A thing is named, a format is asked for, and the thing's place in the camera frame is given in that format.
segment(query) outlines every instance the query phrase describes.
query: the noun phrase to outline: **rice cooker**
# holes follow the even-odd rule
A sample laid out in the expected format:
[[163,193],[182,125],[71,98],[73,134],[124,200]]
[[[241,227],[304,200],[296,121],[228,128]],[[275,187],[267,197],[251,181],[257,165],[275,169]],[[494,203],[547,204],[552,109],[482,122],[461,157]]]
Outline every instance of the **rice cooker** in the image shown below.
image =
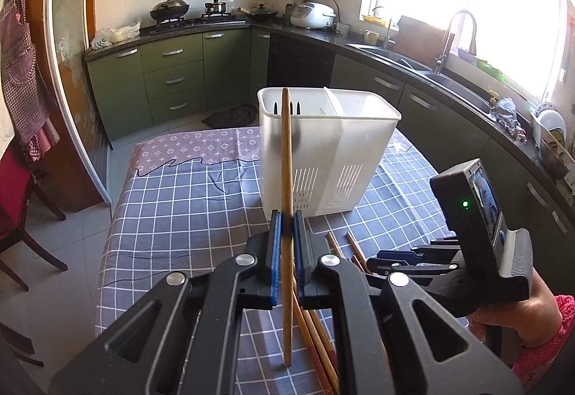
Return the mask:
[[291,13],[291,23],[305,29],[323,29],[334,24],[335,13],[321,3],[302,3]]

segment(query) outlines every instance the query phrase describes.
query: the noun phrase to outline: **cutting board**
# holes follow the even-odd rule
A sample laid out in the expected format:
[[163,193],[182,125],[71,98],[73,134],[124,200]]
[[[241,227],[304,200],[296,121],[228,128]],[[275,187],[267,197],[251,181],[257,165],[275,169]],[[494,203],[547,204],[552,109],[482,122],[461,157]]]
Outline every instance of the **cutting board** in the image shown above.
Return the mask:
[[[393,51],[415,59],[433,69],[435,58],[439,56],[445,30],[406,15],[402,15],[397,24],[399,32],[393,38],[396,42]],[[451,47],[454,36],[452,33],[449,37],[449,47]]]

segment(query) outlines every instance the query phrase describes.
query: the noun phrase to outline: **kitchen faucet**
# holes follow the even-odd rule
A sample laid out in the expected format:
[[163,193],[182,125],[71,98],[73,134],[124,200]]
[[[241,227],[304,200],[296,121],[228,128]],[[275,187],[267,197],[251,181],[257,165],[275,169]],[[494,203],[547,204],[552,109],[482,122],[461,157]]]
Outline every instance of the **kitchen faucet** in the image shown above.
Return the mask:
[[449,21],[449,26],[443,35],[443,43],[441,45],[441,50],[439,50],[439,56],[435,58],[435,69],[433,69],[434,73],[441,74],[441,70],[443,69],[443,62],[445,58],[447,58],[447,54],[449,50],[447,49],[447,42],[449,41],[449,34],[451,32],[451,26],[455,18],[460,14],[468,14],[473,21],[473,32],[471,34],[471,44],[469,46],[469,53],[475,56],[477,54],[477,47],[475,46],[475,35],[477,34],[477,22],[475,21],[475,17],[471,14],[467,9],[460,9],[455,14],[453,14],[451,20]]
[[[376,9],[384,8],[385,6],[376,6],[372,9],[372,14],[376,11]],[[387,51],[387,47],[389,45],[395,45],[395,40],[389,38],[389,28],[392,26],[392,18],[389,18],[389,23],[387,23],[387,32],[385,34],[385,38],[383,40],[383,49]]]

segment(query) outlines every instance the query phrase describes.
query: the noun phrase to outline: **double sink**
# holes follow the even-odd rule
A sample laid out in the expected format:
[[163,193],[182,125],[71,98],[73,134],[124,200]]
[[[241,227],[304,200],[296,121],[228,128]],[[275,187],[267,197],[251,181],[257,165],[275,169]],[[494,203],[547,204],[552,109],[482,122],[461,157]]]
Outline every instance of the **double sink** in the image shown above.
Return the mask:
[[375,47],[372,45],[360,45],[355,43],[348,43],[347,46],[355,48],[357,50],[364,51],[370,55],[374,55],[384,60],[392,61],[400,66],[406,68],[413,73],[419,74],[420,76],[432,80],[438,84],[443,89],[455,94],[457,97],[465,100],[468,104],[475,107],[481,113],[488,115],[491,111],[491,107],[487,101],[483,100],[480,96],[476,95],[474,92],[469,90],[467,87],[462,86],[462,84],[456,82],[453,79],[443,75],[437,74],[429,69],[427,66],[419,63],[418,61],[412,60],[406,56],[400,55],[390,50],[383,50],[382,48]]

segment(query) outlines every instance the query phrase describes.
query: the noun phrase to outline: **power cord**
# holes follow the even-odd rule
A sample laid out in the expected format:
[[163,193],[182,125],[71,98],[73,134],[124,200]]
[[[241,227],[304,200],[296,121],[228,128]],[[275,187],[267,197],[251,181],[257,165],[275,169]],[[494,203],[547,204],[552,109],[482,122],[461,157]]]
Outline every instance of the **power cord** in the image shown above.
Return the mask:
[[337,4],[337,1],[333,0],[335,3],[335,7],[337,8],[337,21],[340,23],[341,22],[341,14],[339,13],[339,6]]

